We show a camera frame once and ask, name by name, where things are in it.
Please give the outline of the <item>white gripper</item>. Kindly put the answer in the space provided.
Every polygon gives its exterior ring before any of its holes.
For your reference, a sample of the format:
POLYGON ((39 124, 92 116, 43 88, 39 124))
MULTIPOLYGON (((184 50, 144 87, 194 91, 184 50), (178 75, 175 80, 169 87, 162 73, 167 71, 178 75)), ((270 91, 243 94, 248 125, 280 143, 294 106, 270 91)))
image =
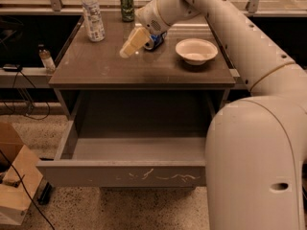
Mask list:
POLYGON ((153 0, 135 11, 137 20, 143 27, 134 28, 120 50, 122 58, 129 58, 150 41, 151 35, 161 35, 170 29, 159 11, 160 0, 153 0))

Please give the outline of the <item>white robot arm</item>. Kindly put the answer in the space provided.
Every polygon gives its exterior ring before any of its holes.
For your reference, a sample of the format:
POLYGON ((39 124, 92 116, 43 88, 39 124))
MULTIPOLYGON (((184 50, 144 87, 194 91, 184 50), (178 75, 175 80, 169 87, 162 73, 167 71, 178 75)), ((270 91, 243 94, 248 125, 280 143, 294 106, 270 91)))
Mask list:
POLYGON ((205 143, 210 230, 306 230, 307 74, 228 0, 153 0, 127 58, 151 35, 204 15, 250 93, 213 118, 205 143))

